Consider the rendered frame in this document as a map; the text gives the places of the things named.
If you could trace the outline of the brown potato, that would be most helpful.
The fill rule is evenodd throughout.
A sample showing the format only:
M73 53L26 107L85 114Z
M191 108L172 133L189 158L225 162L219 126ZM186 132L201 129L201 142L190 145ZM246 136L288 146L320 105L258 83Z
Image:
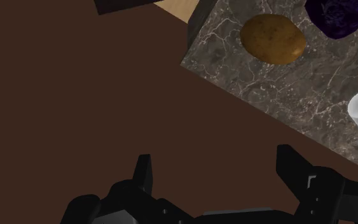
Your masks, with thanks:
M287 17L260 14L242 26L240 40L246 51L268 64L289 64L302 55L306 39Z

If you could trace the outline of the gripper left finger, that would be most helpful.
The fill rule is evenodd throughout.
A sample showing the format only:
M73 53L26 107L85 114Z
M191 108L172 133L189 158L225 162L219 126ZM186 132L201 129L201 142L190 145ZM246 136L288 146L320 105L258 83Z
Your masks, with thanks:
M166 199L151 196L151 155L139 155L134 175L115 183L107 196L78 196L67 205L60 224L195 224L195 219Z

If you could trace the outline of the dark purple leafy cabbage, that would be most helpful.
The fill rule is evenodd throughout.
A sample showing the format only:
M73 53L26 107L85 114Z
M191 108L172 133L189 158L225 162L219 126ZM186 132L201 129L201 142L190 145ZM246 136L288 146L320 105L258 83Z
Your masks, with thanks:
M306 0L312 23L331 39L341 39L358 30L358 0Z

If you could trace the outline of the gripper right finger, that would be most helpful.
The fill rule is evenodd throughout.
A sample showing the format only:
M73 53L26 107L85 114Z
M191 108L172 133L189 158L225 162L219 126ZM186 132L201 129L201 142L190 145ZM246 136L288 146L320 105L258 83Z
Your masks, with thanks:
M276 172L299 200L294 216L304 224L358 224L358 181L312 165L288 144L277 146Z

